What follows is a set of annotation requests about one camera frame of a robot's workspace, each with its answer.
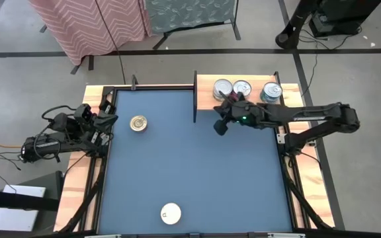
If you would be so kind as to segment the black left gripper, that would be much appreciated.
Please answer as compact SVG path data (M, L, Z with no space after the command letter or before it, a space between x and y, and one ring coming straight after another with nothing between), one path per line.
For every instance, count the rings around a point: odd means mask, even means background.
M114 122L118 119L115 112L115 105L104 99L99 105L99 113L92 115L91 125L104 134L110 134Z

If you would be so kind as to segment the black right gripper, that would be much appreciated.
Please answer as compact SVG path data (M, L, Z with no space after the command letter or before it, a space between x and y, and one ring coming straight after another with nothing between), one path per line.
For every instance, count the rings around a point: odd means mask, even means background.
M237 122L238 110L241 106L238 102L245 101L243 93L225 95L222 91L219 91L220 96L223 98L221 106L214 106L213 109L217 112L221 119L217 120L214 124L214 130L220 136L223 136L228 130L227 123Z

